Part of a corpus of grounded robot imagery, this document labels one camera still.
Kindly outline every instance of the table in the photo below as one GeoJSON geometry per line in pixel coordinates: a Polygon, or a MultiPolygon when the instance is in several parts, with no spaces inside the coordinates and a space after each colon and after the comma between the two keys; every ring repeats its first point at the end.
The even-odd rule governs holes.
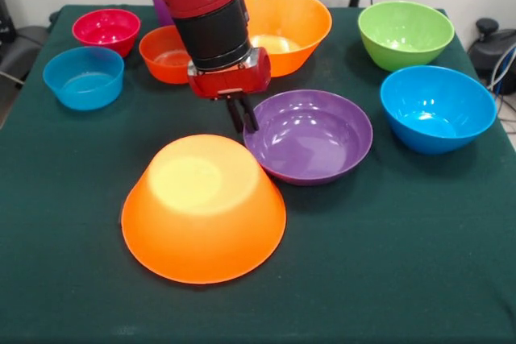
{"type": "MultiPolygon", "coordinates": [[[[124,6],[157,26],[151,7],[124,6]]],[[[360,10],[254,103],[324,89],[372,120],[366,160],[321,187],[277,182],[288,222],[273,256],[225,284],[163,280],[123,243],[119,211],[151,158],[181,136],[239,139],[222,103],[149,75],[137,49],[103,110],[67,110],[42,81],[76,47],[65,7],[0,131],[0,342],[503,343],[516,340],[516,157],[499,122],[467,147],[407,150],[381,111],[387,75],[368,58],[360,10]]],[[[455,38],[435,62],[473,75],[455,38]]]]}

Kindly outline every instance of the light blue bowl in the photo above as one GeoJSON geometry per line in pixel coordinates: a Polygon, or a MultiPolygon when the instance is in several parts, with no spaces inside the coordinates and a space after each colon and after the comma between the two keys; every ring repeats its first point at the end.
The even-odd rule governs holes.
{"type": "Polygon", "coordinates": [[[384,80],[380,97],[394,134],[426,155],[472,142],[497,115],[493,98],[480,82],[449,68],[398,70],[384,80]]]}
{"type": "Polygon", "coordinates": [[[94,110],[120,95],[123,68],[122,57],[109,48],[74,48],[52,58],[43,79],[63,105],[94,110]]]}

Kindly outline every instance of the bowl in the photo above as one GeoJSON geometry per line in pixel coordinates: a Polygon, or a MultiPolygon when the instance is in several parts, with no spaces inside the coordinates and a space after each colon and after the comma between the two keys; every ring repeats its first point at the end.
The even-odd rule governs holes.
{"type": "Polygon", "coordinates": [[[72,33],[85,46],[110,48],[125,57],[135,45],[140,26],[132,12],[109,8],[82,15],[73,24],[72,33]]]}
{"type": "Polygon", "coordinates": [[[139,53],[156,79],[167,84],[188,83],[190,56],[177,27],[160,27],[146,34],[139,43],[139,53]]]}
{"type": "Polygon", "coordinates": [[[319,0],[244,1],[249,38],[267,49],[272,77],[298,70],[330,32],[330,11],[319,0]]]}
{"type": "Polygon", "coordinates": [[[171,26],[174,24],[172,16],[170,16],[170,11],[164,0],[152,0],[154,4],[154,11],[156,12],[156,16],[158,17],[158,21],[161,26],[171,26]]]}
{"type": "Polygon", "coordinates": [[[449,68],[398,70],[384,80],[380,96],[394,134],[408,148],[426,155],[472,142],[497,115],[495,102],[481,83],[449,68]]]}
{"type": "Polygon", "coordinates": [[[430,63],[455,34],[446,16],[414,2],[376,3],[362,11],[358,25],[372,60],[390,72],[430,63]]]}
{"type": "Polygon", "coordinates": [[[74,48],[52,58],[43,79],[70,109],[95,110],[122,92],[123,59],[109,48],[74,48]]]}
{"type": "Polygon", "coordinates": [[[285,224],[281,194],[251,153],[216,135],[185,137],[159,151],[122,211],[135,258],[186,284],[250,272],[274,252],[285,224]]]}
{"type": "Polygon", "coordinates": [[[255,108],[260,129],[243,141],[272,175],[295,185],[329,183],[354,168],[372,144],[364,111],[321,90],[294,90],[255,108]]]}

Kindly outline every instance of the pink bowl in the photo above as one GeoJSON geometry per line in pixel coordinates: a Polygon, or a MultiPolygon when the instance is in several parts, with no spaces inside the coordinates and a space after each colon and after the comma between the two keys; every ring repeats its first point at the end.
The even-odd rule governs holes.
{"type": "Polygon", "coordinates": [[[72,27],[75,39],[85,46],[100,46],[127,56],[135,44],[141,22],[130,11],[114,8],[82,15],[72,27]]]}

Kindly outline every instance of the purple object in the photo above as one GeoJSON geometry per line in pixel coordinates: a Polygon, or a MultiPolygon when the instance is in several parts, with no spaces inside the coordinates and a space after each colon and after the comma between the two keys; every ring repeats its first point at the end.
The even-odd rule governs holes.
{"type": "Polygon", "coordinates": [[[243,141],[272,175],[295,185],[333,181],[369,152],[368,116],[344,97],[321,90],[277,94],[255,108],[260,130],[243,141]]]}
{"type": "Polygon", "coordinates": [[[166,4],[164,4],[163,0],[152,0],[154,3],[154,10],[156,10],[156,15],[158,20],[160,21],[161,26],[171,26],[174,24],[172,16],[170,16],[170,11],[166,4]]]}

